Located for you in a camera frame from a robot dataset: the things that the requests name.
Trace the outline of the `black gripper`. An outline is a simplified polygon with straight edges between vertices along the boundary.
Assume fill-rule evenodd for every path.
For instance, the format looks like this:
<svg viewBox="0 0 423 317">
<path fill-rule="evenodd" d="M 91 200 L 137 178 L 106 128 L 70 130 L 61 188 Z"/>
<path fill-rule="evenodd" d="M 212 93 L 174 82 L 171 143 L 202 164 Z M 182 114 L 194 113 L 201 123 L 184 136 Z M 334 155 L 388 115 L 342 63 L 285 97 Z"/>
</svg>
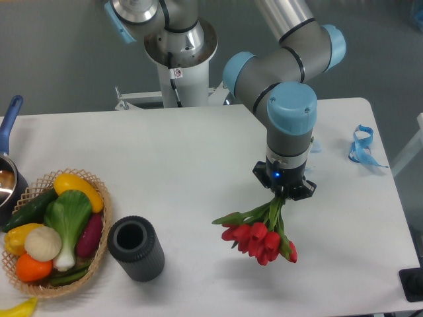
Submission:
<svg viewBox="0 0 423 317">
<path fill-rule="evenodd" d="M 265 187 L 270 189 L 276 197 L 299 201 L 310 198 L 317 185 L 307 180 L 305 173 L 306 163 L 296 168 L 283 168 L 278 161 L 270 163 L 258 161 L 252 172 Z"/>
</svg>

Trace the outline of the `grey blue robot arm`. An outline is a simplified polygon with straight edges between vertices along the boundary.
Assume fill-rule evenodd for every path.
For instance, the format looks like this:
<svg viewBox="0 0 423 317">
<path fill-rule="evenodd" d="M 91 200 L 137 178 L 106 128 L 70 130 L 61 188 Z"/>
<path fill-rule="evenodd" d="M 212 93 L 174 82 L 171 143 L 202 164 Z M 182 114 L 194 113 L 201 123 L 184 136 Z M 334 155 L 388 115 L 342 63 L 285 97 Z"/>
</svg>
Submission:
<svg viewBox="0 0 423 317">
<path fill-rule="evenodd" d="M 335 26 L 321 26 L 304 1 L 258 1 L 257 7 L 279 47 L 263 58 L 235 54 L 222 83 L 266 128 L 266 159 L 254 174 L 277 196 L 297 201 L 316 188 L 304 175 L 317 121 L 317 97 L 307 81 L 340 63 L 346 42 Z M 107 1 L 104 8 L 125 42 L 143 42 L 157 66 L 164 107 L 208 104 L 217 35 L 196 1 Z"/>
</svg>

